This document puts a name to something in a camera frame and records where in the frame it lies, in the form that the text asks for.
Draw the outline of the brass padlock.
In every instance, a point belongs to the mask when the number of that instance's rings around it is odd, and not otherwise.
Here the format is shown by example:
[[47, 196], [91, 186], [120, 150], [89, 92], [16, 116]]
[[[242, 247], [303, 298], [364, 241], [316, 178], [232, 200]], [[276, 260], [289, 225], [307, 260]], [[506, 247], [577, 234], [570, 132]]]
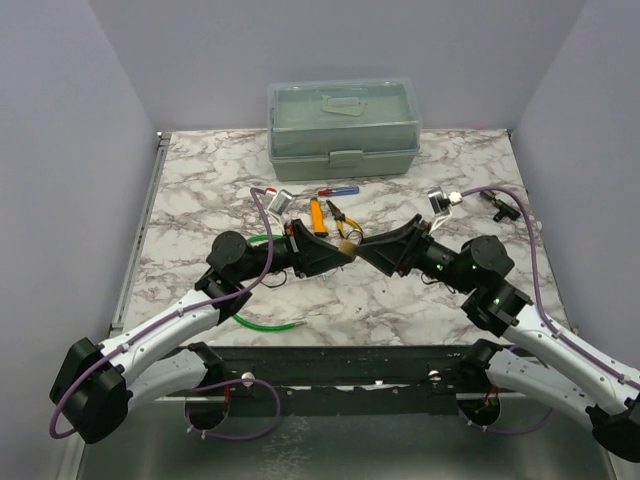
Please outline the brass padlock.
[[357, 256], [357, 247], [363, 238], [363, 233], [360, 230], [352, 230], [341, 239], [338, 250], [349, 258], [355, 259]]

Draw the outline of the green cable lock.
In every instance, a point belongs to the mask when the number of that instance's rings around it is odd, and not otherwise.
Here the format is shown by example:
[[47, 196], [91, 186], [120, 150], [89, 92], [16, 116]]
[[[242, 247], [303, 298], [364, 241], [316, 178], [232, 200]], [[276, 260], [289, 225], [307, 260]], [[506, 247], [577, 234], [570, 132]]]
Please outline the green cable lock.
[[[266, 243], [268, 241], [268, 236], [266, 234], [262, 234], [262, 235], [255, 235], [252, 236], [248, 239], [248, 242], [250, 244], [262, 244], [262, 243]], [[233, 319], [240, 324], [241, 326], [248, 328], [250, 330], [253, 331], [257, 331], [257, 332], [262, 332], [262, 333], [277, 333], [277, 332], [284, 332], [284, 331], [288, 331], [288, 330], [293, 330], [297, 327], [301, 327], [303, 325], [306, 325], [307, 322], [304, 320], [299, 320], [299, 321], [294, 321], [294, 322], [288, 322], [288, 323], [284, 323], [281, 325], [263, 325], [263, 324], [259, 324], [259, 323], [255, 323], [252, 322], [250, 320], [245, 319], [244, 317], [242, 317], [241, 315], [234, 315]]]

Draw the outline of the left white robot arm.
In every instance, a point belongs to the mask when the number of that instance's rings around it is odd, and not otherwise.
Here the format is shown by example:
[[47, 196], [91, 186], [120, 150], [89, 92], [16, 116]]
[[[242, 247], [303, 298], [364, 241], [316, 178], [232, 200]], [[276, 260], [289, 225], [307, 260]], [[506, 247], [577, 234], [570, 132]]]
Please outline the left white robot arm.
[[183, 341], [237, 314], [268, 274], [291, 269], [313, 277], [354, 258], [352, 248], [317, 238], [298, 220], [257, 246], [235, 231], [218, 235], [207, 271], [174, 305], [117, 337], [98, 344], [82, 338], [69, 348], [49, 394], [50, 436], [104, 439], [126, 418], [134, 382]]

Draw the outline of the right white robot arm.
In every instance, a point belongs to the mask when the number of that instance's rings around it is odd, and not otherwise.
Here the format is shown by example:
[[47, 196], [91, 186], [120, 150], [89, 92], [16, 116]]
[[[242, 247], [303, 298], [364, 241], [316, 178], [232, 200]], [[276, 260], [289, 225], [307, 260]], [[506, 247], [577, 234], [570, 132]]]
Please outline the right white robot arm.
[[417, 269], [466, 295], [462, 305], [479, 329], [514, 343], [540, 360], [531, 365], [499, 349], [460, 367], [469, 390], [489, 385], [523, 393], [590, 428], [610, 453], [639, 460], [639, 371], [598, 350], [506, 278], [514, 262], [495, 236], [479, 236], [455, 252], [438, 243], [415, 217], [405, 226], [364, 239], [357, 255], [387, 276]]

